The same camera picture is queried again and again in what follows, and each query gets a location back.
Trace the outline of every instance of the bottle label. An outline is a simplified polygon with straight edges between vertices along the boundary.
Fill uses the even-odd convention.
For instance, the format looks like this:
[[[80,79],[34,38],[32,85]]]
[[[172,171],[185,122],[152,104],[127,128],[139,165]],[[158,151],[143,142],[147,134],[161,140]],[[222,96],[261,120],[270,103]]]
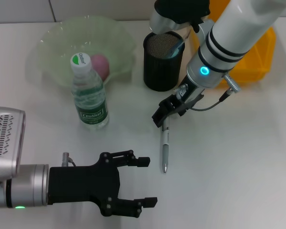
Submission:
[[[90,125],[98,124],[104,121],[104,119],[108,115],[106,100],[104,100],[104,102],[100,106],[90,110],[82,109],[78,106],[75,107],[77,109],[77,113],[80,119],[84,123]]]

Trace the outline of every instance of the white table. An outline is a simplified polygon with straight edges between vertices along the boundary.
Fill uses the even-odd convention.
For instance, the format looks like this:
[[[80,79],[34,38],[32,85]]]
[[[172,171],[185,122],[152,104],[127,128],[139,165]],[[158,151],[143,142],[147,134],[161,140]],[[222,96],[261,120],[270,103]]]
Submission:
[[[151,116],[170,92],[143,83],[148,22],[124,25],[138,44],[136,65],[131,79],[107,86],[105,129],[81,127],[70,92],[36,68],[35,45],[54,23],[0,24],[0,106],[26,111],[22,164],[60,166],[66,151],[77,165],[94,164],[105,151],[149,156],[148,168],[120,168],[119,197],[158,197],[156,207],[143,209],[139,219],[105,218],[93,203],[0,209],[0,229],[286,229],[286,18],[275,24],[272,71],[261,83],[212,111],[171,119],[166,175]],[[187,50],[181,75],[189,58]],[[207,91],[197,107],[212,105],[222,93]]]

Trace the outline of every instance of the white bottle cap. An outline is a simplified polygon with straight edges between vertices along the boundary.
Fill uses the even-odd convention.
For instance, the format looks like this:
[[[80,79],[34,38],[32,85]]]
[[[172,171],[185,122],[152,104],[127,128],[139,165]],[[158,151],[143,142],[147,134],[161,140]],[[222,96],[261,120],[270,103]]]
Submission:
[[[82,74],[91,71],[92,63],[90,56],[83,52],[73,55],[71,57],[71,68],[74,74]]]

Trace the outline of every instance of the mesh pen holder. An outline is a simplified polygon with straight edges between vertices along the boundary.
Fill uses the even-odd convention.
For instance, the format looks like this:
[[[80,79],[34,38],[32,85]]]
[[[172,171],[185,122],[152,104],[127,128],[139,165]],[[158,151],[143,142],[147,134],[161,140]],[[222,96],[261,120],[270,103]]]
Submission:
[[[182,37],[172,31],[164,34],[150,33],[145,38],[143,75],[144,82],[150,89],[166,92],[177,85],[185,44],[171,58],[166,58],[166,54],[180,40]]]

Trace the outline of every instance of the pen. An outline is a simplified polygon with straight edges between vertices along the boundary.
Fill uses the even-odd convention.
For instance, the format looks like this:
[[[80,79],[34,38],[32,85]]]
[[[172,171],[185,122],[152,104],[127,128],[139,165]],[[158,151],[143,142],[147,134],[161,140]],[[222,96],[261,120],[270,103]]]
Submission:
[[[162,168],[166,173],[168,167],[168,152],[169,152],[169,134],[170,134],[170,117],[167,117],[162,125],[163,141],[162,141]]]

